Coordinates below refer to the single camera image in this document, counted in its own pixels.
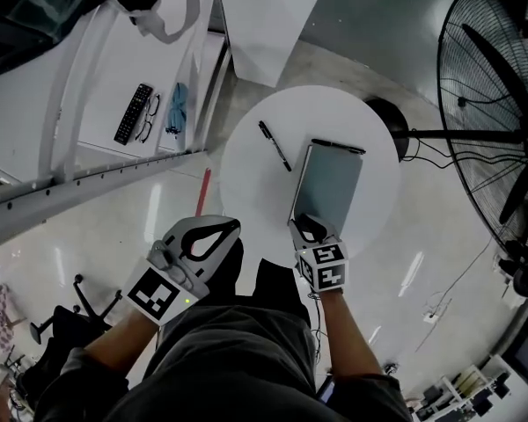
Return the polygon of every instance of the black pants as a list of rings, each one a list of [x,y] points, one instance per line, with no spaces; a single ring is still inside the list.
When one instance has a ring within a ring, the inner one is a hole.
[[[301,317],[311,328],[309,312],[301,303],[293,272],[263,259],[258,266],[256,288],[252,296],[236,295],[235,285],[243,263],[243,244],[240,239],[207,282],[209,294],[200,305],[245,305],[277,309]]]

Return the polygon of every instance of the round white table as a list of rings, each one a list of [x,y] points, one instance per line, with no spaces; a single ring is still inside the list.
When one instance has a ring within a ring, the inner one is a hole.
[[[260,131],[260,120],[266,122],[292,172]],[[400,169],[384,122],[362,100],[345,91],[298,86],[279,91],[251,109],[225,147],[221,198],[225,213],[240,220],[241,239],[249,256],[280,266],[295,265],[288,219],[313,138],[366,150],[341,233],[349,256],[364,249],[385,225],[397,197]]]

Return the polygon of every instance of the person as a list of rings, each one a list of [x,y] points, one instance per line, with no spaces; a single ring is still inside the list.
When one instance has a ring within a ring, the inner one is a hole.
[[[411,420],[340,290],[319,295],[334,389],[318,400],[311,324],[292,270],[263,259],[253,295],[235,295],[242,256],[238,240],[207,282],[210,294],[160,330],[141,383],[128,390],[125,376],[159,327],[133,310],[71,352],[34,420]]]

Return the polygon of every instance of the eyeglasses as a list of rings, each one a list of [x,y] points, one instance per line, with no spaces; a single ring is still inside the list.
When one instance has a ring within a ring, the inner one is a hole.
[[[160,94],[155,94],[154,97],[149,98],[144,107],[144,120],[139,133],[135,136],[135,140],[145,143],[149,139],[150,131],[152,130],[152,122],[157,115],[158,106],[160,105]]]

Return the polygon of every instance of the person's left arm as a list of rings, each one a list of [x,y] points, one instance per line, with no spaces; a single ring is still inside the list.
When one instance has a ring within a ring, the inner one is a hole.
[[[158,325],[133,309],[85,349],[73,349],[61,375],[40,398],[34,420],[101,420],[128,391],[125,378]]]

